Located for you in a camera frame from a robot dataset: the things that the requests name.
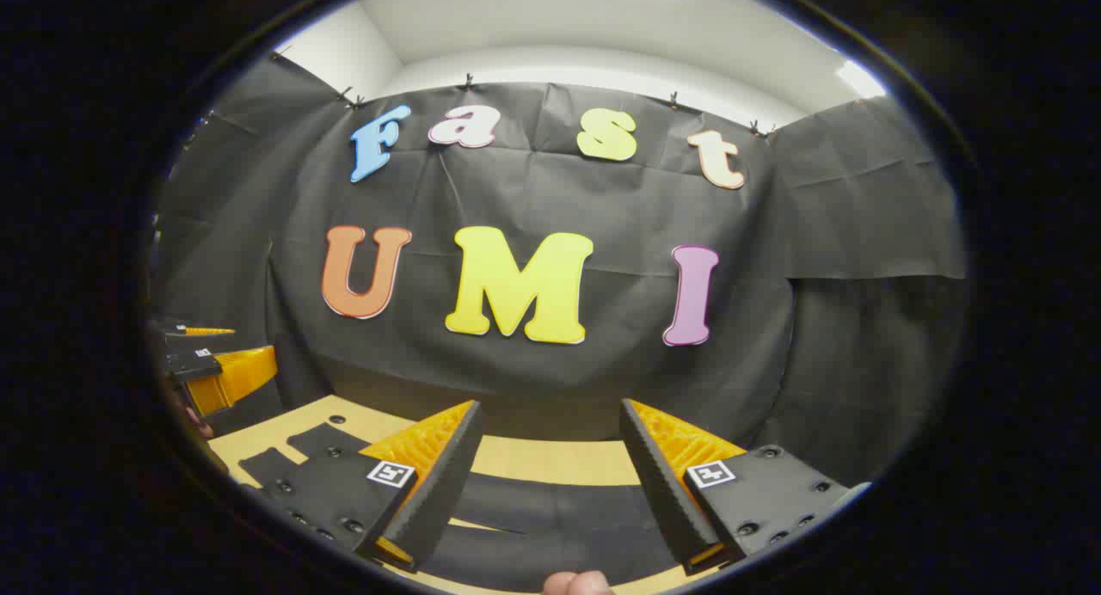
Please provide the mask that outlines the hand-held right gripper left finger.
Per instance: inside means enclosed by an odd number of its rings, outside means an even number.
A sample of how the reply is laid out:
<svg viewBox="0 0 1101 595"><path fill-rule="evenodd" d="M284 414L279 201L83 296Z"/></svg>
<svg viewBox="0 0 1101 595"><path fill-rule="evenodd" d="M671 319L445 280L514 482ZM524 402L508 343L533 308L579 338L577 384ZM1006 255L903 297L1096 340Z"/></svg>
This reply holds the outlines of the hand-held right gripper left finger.
<svg viewBox="0 0 1101 595"><path fill-rule="evenodd" d="M483 439L483 408L464 402L369 443L323 423L292 435L296 463L257 457L258 500L303 536L413 572L451 521Z"/></svg>

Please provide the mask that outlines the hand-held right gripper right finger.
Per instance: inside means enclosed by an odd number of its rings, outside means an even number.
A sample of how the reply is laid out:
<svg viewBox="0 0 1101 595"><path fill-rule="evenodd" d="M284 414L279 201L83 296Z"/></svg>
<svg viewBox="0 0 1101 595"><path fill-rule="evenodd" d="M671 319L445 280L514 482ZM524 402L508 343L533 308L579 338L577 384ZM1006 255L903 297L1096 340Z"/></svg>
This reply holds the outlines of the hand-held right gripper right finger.
<svg viewBox="0 0 1101 595"><path fill-rule="evenodd" d="M776 444L735 446L636 400L618 410L650 512L688 575L802 536L870 486L844 486Z"/></svg>

